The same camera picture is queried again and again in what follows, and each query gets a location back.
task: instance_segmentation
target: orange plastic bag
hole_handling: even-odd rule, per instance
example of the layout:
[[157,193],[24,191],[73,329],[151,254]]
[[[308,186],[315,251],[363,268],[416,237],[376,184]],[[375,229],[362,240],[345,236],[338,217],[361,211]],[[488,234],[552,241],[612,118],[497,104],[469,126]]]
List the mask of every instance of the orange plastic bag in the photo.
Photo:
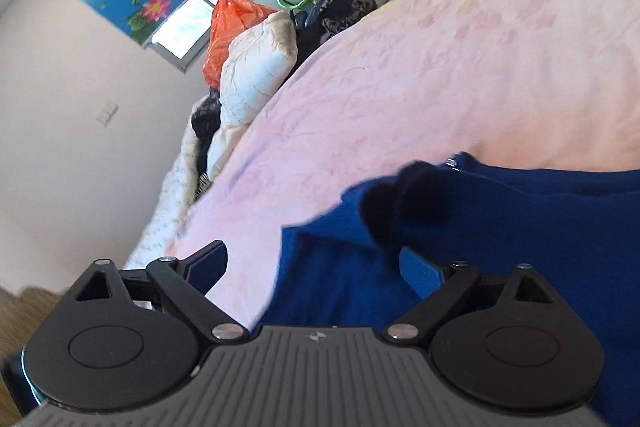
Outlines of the orange plastic bag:
[[211,40],[202,68],[210,87],[220,89],[222,66],[229,58],[231,41],[272,13],[275,10],[250,0],[218,0],[211,16]]

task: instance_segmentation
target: metal screw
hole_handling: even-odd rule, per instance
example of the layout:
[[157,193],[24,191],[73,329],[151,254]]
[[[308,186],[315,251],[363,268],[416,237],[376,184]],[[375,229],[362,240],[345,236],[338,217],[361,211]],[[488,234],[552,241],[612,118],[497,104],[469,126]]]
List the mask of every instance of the metal screw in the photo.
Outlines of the metal screw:
[[244,335],[244,328],[240,324],[220,324],[211,333],[219,341],[234,341]]
[[394,324],[389,326],[386,333],[396,341],[408,341],[418,336],[418,328],[412,324]]

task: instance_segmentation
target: bed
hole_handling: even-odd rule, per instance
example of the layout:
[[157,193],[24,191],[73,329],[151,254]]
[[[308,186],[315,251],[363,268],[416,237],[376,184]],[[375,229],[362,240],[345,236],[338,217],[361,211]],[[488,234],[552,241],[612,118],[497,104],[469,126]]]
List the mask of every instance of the bed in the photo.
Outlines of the bed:
[[275,95],[168,253],[224,241],[207,297],[251,327],[282,227],[361,180],[462,150],[513,168],[639,168],[638,16],[636,0],[392,1]]

